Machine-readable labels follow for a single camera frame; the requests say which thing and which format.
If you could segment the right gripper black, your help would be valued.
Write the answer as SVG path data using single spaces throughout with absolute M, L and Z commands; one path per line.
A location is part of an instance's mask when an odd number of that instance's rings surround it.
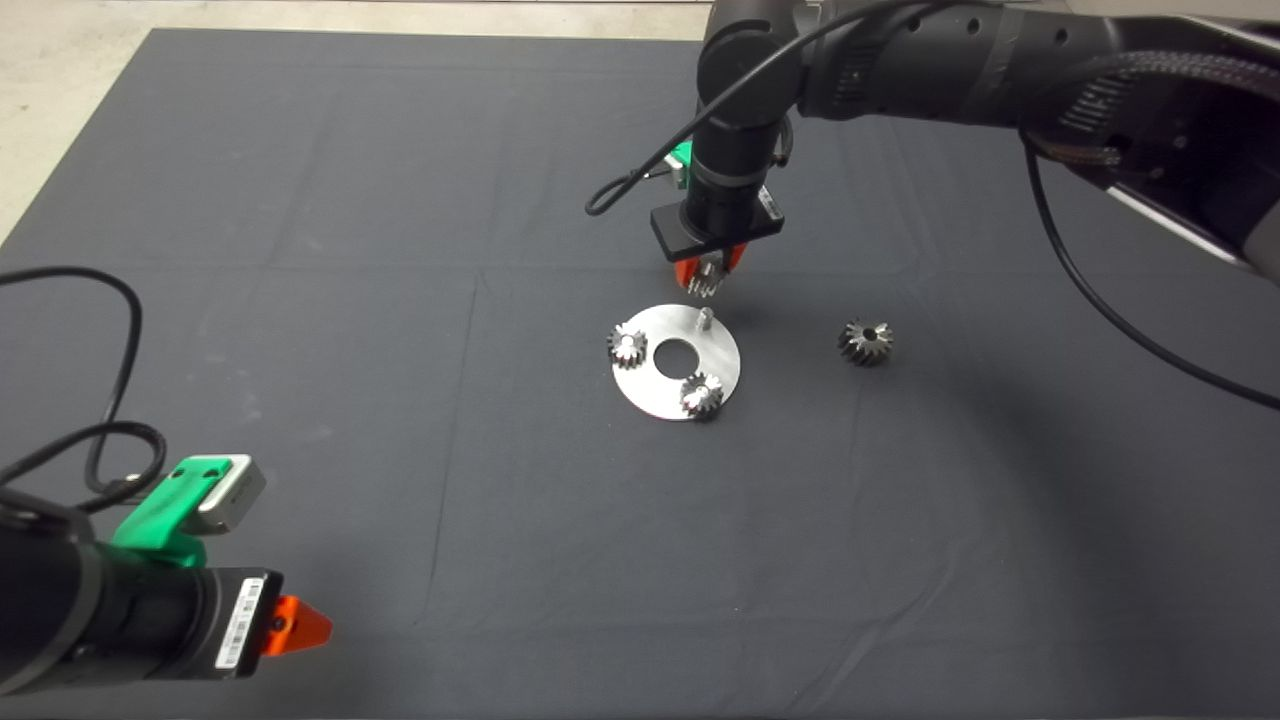
M 745 173 L 726 173 L 703 161 L 698 149 L 684 159 L 685 196 L 650 213 L 650 228 L 672 264 L 677 286 L 689 292 L 700 256 L 723 251 L 732 274 L 746 243 L 778 234 L 785 214 L 765 186 L 773 161 Z

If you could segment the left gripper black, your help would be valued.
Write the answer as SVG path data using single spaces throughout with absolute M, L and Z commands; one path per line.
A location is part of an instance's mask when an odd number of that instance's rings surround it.
M 297 596 L 280 597 L 283 580 L 266 568 L 110 556 L 93 612 L 93 682 L 241 679 L 261 656 L 324 646 L 332 619 Z

